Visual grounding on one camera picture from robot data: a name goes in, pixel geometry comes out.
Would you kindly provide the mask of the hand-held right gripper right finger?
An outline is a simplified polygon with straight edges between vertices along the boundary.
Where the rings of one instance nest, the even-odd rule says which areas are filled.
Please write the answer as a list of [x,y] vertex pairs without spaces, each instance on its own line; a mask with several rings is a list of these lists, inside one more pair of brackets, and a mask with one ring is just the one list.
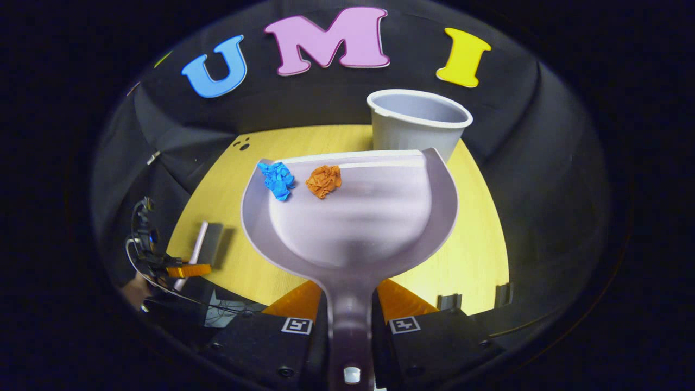
[[506,351],[459,308],[439,310],[390,279],[372,303],[377,389],[455,389]]

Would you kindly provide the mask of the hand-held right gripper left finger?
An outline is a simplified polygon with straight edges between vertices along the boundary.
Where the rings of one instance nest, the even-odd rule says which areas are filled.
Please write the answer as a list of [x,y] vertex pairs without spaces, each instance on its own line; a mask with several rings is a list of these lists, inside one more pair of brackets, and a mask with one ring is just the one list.
[[327,300],[307,281],[263,310],[243,310],[202,356],[267,390],[327,390]]

